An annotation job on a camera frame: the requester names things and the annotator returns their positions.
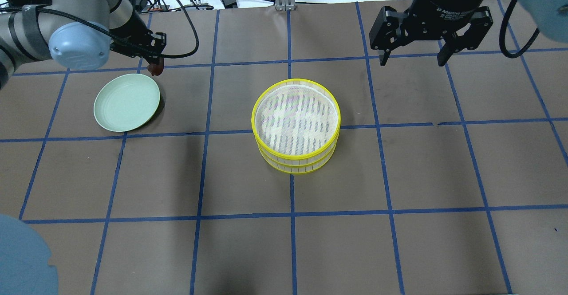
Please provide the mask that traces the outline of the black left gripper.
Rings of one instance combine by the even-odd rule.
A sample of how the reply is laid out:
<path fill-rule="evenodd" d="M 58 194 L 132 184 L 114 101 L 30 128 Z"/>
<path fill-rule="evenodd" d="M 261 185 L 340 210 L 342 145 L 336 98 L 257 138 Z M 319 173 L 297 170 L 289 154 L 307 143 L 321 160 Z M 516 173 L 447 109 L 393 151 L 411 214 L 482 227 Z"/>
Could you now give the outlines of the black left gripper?
<path fill-rule="evenodd" d="M 131 7 L 117 7 L 111 9 L 111 11 L 109 24 L 112 34 L 134 46 L 142 47 L 144 50 L 156 54 L 150 55 L 146 51 L 126 46 L 116 39 L 113 39 L 110 44 L 111 51 L 128 57 L 142 57 L 149 63 L 149 67 L 163 67 L 164 57 L 161 54 L 167 43 L 166 33 L 152 32 Z"/>

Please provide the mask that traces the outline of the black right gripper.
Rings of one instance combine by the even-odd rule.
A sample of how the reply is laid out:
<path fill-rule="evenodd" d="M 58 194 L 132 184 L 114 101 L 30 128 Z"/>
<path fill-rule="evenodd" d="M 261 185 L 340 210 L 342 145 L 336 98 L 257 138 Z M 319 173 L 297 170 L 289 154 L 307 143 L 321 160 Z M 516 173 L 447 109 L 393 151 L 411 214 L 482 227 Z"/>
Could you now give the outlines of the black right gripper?
<path fill-rule="evenodd" d="M 378 51 L 383 67 L 391 51 L 416 41 L 444 41 L 438 66 L 446 65 L 462 50 L 476 50 L 493 18 L 483 0 L 411 0 L 404 12 L 383 6 L 369 32 L 370 45 Z"/>

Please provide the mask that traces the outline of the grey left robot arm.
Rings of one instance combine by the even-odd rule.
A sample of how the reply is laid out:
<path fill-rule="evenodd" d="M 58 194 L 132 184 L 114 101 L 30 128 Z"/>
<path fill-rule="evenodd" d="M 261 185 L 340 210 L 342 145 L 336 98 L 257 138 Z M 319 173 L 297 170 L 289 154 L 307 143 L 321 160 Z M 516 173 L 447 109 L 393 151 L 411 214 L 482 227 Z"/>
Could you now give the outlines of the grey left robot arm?
<path fill-rule="evenodd" d="M 129 0 L 51 0 L 1 9 L 1 86 L 23 64 L 54 60 L 67 69 L 105 65 L 110 51 L 164 68 L 166 35 L 146 28 Z M 56 295 L 58 271 L 44 239 L 22 220 L 1 215 L 1 293 Z"/>

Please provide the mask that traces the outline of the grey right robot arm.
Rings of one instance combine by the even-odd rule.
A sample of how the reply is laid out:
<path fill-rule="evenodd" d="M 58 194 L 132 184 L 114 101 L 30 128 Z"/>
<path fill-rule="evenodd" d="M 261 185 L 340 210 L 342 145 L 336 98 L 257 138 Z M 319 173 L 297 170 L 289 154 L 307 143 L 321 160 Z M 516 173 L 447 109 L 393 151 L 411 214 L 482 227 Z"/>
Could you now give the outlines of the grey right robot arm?
<path fill-rule="evenodd" d="M 438 65 L 444 66 L 453 54 L 476 50 L 489 29 L 493 17 L 483 0 L 411 0 L 404 12 L 385 6 L 369 32 L 369 43 L 377 50 L 381 65 L 386 65 L 393 50 L 415 41 L 440 41 Z M 513 53 L 505 45 L 506 28 L 517 4 L 529 12 L 536 29 L 525 46 Z M 520 57 L 539 34 L 556 42 L 567 42 L 567 0 L 511 0 L 499 32 L 499 48 L 505 57 Z"/>

